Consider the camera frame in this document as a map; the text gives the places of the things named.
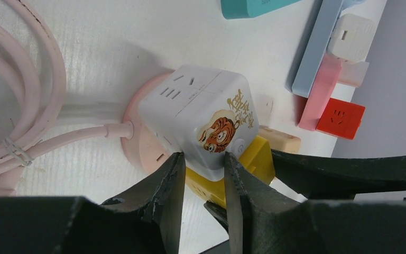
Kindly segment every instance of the power adapter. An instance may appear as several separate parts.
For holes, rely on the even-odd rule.
[[[188,167],[214,182],[224,176],[225,152],[239,158],[259,131],[246,78],[214,68],[181,67],[140,101],[138,112],[167,153],[183,151]]]

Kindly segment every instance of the pink power strip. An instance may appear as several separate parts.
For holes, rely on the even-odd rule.
[[[323,56],[298,127],[315,131],[341,71],[342,62],[340,60],[327,54]]]

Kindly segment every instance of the white cube power strip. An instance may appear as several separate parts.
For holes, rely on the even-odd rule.
[[[331,35],[327,51],[345,62],[360,62],[366,58],[376,25],[372,20],[354,14],[339,18]]]
[[[139,115],[168,152],[183,151],[187,166],[211,181],[224,176],[225,152],[240,157],[259,131],[246,78],[193,65],[149,93]]]

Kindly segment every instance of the electrical cord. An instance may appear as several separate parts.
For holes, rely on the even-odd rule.
[[[42,136],[52,127],[66,98],[66,69],[58,44],[44,20],[25,0],[3,0],[29,25],[48,53],[52,68],[52,91],[49,103],[40,112],[41,84],[38,72],[24,48],[0,26],[0,45],[15,62],[15,70],[0,58],[0,75],[14,92],[21,108],[21,117],[12,133],[6,138],[21,152],[8,151],[0,146],[0,195],[14,193],[23,171],[22,157],[36,158],[69,143],[98,137],[133,136],[133,124],[106,124],[101,127],[72,131],[47,141]]]

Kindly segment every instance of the teal power strip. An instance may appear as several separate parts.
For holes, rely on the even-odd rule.
[[[301,0],[221,0],[227,20],[257,17]]]

